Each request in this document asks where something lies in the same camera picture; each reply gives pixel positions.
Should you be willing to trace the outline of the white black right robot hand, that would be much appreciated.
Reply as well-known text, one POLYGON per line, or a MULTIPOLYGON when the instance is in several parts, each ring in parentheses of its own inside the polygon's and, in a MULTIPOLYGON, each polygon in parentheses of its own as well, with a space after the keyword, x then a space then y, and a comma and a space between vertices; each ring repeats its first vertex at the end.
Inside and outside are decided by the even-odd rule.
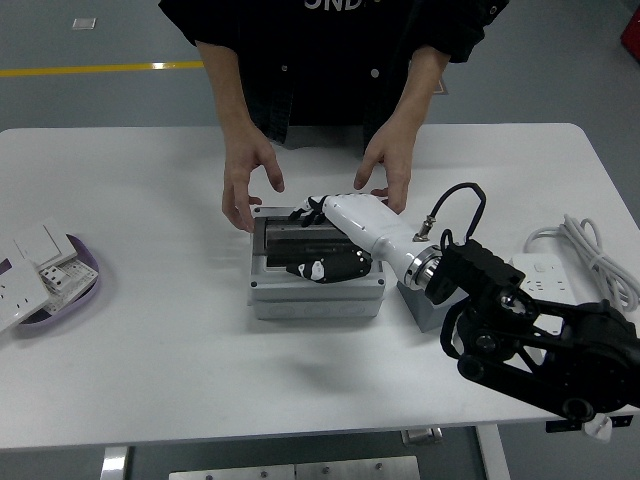
POLYGON ((327 220, 375 260, 388 263, 406 287, 424 289, 440 254, 429 240, 417 240, 416 229, 371 194, 311 196, 289 215, 304 226, 327 220))

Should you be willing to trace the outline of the person's right hand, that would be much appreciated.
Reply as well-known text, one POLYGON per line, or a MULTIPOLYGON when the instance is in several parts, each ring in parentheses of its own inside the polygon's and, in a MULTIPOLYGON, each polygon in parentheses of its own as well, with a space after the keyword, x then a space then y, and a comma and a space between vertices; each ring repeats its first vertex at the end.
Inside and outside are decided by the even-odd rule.
POLYGON ((253 171, 262 167, 272 189, 278 193, 285 190, 284 176, 270 141, 252 123, 225 126, 223 138, 222 213, 235 228, 252 233, 255 223, 251 207, 262 204, 259 197, 249 194, 253 171))

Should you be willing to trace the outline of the person's left hand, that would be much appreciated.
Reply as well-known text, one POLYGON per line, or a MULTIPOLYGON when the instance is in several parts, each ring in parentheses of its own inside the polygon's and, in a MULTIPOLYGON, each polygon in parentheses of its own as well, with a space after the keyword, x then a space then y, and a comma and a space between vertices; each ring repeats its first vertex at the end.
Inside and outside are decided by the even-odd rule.
POLYGON ((395 213, 401 213, 406 208, 418 129, 416 124, 393 115, 371 138, 355 175, 353 186, 361 190, 374 168, 382 165, 387 185, 372 190, 371 194, 385 197, 387 206, 395 213))

